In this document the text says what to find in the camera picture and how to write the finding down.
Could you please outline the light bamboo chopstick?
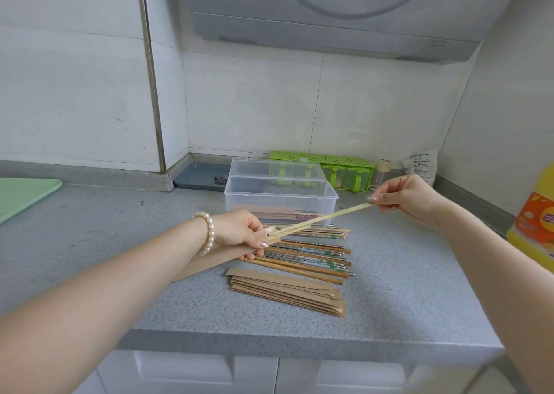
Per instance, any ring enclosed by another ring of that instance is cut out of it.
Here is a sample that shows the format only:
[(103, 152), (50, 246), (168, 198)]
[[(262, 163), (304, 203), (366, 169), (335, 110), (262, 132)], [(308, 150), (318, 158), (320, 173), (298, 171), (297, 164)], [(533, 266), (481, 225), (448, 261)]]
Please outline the light bamboo chopstick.
[(358, 210), (362, 210), (362, 209), (372, 207), (372, 206), (375, 206), (375, 204), (374, 203), (368, 203), (368, 202), (363, 203), (363, 204), (359, 204), (359, 205), (350, 207), (348, 209), (343, 209), (343, 210), (340, 210), (340, 211), (337, 211), (337, 212), (334, 212), (334, 213), (330, 213), (329, 215), (323, 215), (323, 216), (320, 216), (320, 217), (310, 219), (308, 221), (304, 221), (304, 222), (301, 222), (301, 223), (283, 228), (282, 230), (276, 230), (273, 233), (269, 233), (268, 237), (269, 237), (269, 239), (275, 239), (275, 238), (280, 238), (280, 237), (283, 237), (283, 236), (287, 236), (289, 234), (296, 233), (296, 232), (301, 231), (301, 230), (306, 230), (306, 229), (310, 228), (312, 224), (327, 221), (331, 218), (335, 218), (335, 217), (338, 217), (338, 216), (341, 216), (341, 215), (346, 215), (346, 214), (349, 214), (349, 213), (353, 213), (353, 212), (356, 212)]

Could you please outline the clear plastic storage box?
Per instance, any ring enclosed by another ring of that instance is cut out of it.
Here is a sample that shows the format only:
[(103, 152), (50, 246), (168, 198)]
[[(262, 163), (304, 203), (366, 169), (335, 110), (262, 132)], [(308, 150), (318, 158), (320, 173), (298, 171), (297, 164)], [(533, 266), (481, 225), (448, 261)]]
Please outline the clear plastic storage box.
[(332, 214), (337, 192), (327, 181), (231, 176), (224, 191), (227, 211), (246, 209), (261, 221), (304, 222)]

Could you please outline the person's right hand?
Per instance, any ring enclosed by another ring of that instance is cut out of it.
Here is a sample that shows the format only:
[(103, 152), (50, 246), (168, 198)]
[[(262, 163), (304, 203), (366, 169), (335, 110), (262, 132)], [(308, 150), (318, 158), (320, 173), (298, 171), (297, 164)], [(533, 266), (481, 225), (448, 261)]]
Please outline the person's right hand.
[(419, 176), (403, 175), (389, 179), (372, 194), (391, 194), (391, 206), (376, 204), (382, 213), (395, 209), (420, 223), (433, 227), (433, 212), (440, 204), (441, 195)]

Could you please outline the grey-blue plastic tray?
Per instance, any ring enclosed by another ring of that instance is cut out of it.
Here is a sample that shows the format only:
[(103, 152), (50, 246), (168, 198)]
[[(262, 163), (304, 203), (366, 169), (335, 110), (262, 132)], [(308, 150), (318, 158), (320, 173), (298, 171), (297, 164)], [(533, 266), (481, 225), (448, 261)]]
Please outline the grey-blue plastic tray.
[(182, 189), (224, 192), (230, 169), (230, 164), (191, 162), (173, 184)]

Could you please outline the person's right forearm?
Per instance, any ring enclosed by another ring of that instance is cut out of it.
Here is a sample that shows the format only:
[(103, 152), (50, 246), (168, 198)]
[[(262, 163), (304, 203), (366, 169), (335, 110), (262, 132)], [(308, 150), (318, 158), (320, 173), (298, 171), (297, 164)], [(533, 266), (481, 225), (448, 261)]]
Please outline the person's right forearm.
[(554, 274), (449, 200), (432, 219), (532, 392), (554, 394)]

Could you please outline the brown paper chopstick sleeve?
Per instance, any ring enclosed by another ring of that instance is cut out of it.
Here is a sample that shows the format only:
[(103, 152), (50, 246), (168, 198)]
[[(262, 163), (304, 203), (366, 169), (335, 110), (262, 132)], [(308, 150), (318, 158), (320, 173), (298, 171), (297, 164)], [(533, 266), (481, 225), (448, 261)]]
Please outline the brown paper chopstick sleeve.
[(224, 244), (220, 239), (216, 239), (217, 244), (207, 254), (195, 255), (189, 263), (177, 274), (171, 283), (178, 282), (192, 275), (206, 271), (218, 265), (235, 260), (248, 253), (253, 253), (259, 248), (253, 248), (247, 243), (229, 245)]

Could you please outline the metal wall corner trim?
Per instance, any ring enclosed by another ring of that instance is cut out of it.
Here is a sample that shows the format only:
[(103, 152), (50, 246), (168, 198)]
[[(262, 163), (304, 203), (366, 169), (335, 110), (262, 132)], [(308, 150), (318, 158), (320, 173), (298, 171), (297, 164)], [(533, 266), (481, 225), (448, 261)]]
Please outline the metal wall corner trim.
[(145, 60), (147, 65), (148, 77), (149, 77), (149, 89), (150, 89), (151, 105), (152, 105), (152, 111), (153, 111), (153, 117), (154, 117), (158, 161), (159, 161), (160, 173), (166, 173), (167, 166), (166, 166), (166, 159), (165, 159), (165, 153), (164, 153), (162, 124), (161, 124), (161, 118), (160, 118), (160, 107), (159, 107), (158, 92), (157, 92), (155, 63), (154, 63), (154, 54), (153, 54), (153, 48), (152, 48), (151, 31), (149, 26), (149, 13), (148, 13), (148, 7), (147, 7), (147, 0), (138, 0), (138, 1), (139, 1), (141, 23), (142, 23)]

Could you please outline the pile of mixed chopsticks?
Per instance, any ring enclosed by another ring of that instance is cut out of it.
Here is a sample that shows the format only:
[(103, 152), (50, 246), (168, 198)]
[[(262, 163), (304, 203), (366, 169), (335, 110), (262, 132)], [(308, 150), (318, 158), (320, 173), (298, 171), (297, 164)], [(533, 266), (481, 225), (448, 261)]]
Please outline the pile of mixed chopsticks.
[(264, 227), (275, 227), (275, 232), (264, 257), (253, 263), (336, 285), (356, 276), (347, 246), (350, 229), (334, 224), (265, 223)]

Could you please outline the clear plastic box lid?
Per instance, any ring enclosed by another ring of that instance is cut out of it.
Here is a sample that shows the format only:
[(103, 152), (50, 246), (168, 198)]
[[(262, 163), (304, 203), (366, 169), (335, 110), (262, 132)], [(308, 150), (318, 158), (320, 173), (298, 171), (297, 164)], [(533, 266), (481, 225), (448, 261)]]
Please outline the clear plastic box lid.
[(315, 187), (327, 181), (317, 163), (273, 159), (233, 158), (229, 177), (264, 179), (281, 186)]

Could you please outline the person's left hand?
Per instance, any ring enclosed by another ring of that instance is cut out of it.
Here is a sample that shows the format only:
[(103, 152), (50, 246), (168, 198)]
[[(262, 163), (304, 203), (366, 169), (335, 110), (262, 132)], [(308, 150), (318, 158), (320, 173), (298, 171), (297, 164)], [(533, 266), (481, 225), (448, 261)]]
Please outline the person's left hand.
[(258, 217), (245, 209), (236, 209), (212, 216), (216, 239), (224, 244), (241, 244), (239, 236), (241, 226), (252, 226), (253, 230), (264, 228)]

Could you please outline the light green cutting board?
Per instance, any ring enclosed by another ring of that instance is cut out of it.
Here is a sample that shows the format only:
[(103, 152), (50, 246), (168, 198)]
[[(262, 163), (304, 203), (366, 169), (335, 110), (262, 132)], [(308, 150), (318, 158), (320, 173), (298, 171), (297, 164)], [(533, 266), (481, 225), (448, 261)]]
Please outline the light green cutting board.
[(0, 178), (0, 224), (61, 188), (58, 179)]

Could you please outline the grey range hood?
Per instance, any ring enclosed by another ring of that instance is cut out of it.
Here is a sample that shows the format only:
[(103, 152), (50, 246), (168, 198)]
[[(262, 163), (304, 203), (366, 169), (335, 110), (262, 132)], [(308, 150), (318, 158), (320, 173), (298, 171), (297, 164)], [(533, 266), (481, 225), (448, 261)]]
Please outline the grey range hood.
[(206, 41), (449, 64), (512, 0), (184, 0)]

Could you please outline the stack of brown paper sleeves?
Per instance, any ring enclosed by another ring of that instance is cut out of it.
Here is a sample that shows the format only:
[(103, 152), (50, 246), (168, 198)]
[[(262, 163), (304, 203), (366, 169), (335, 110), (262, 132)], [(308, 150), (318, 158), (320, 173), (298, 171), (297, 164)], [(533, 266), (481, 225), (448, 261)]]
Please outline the stack of brown paper sleeves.
[(232, 291), (342, 318), (346, 316), (341, 292), (330, 282), (236, 267), (229, 268), (225, 275), (230, 278)]

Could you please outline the white printed plastic bag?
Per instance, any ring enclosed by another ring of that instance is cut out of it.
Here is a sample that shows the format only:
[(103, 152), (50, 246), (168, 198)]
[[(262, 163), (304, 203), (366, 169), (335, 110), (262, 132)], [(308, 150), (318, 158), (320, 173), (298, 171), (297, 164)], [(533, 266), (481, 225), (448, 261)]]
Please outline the white printed plastic bag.
[(417, 175), (433, 187), (438, 170), (437, 149), (408, 156), (401, 163), (406, 175)]

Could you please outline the yellow cooking oil bottle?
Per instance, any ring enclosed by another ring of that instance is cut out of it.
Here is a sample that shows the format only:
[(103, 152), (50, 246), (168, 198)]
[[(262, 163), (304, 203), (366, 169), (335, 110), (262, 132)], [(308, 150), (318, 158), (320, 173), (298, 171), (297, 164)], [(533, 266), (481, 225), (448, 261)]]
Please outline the yellow cooking oil bottle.
[(511, 245), (554, 274), (554, 162), (536, 181), (506, 237)]

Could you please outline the green spice rack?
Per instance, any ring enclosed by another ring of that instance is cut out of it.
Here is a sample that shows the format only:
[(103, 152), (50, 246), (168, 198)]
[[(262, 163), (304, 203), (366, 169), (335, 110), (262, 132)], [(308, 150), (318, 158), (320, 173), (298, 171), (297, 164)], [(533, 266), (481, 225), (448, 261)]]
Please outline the green spice rack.
[(297, 162), (305, 160), (308, 163), (319, 164), (333, 188), (351, 192), (367, 192), (375, 168), (374, 165), (362, 158), (281, 150), (271, 151), (270, 159)]

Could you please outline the small glass jar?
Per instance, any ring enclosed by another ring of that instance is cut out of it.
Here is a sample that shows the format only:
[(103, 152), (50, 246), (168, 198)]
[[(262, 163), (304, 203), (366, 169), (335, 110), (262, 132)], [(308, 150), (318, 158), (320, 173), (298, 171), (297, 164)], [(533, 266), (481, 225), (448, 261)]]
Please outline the small glass jar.
[(372, 180), (370, 183), (370, 189), (376, 190), (387, 179), (387, 175), (391, 169), (391, 161), (386, 159), (380, 159), (374, 169)]

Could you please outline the white cabinet door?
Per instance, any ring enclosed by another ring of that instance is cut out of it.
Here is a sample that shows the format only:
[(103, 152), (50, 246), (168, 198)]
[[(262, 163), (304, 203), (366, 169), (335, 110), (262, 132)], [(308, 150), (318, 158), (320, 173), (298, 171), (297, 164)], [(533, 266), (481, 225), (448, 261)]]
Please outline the white cabinet door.
[(402, 394), (414, 369), (400, 363), (282, 357), (274, 394)]
[(276, 357), (113, 350), (98, 366), (107, 394), (274, 394)]

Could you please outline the person's left forearm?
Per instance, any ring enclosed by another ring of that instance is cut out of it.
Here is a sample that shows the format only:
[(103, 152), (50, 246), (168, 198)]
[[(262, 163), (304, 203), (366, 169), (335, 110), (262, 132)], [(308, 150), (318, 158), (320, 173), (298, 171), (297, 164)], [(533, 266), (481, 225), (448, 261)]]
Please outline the person's left forearm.
[(194, 218), (0, 317), (0, 394), (72, 394), (214, 239)]

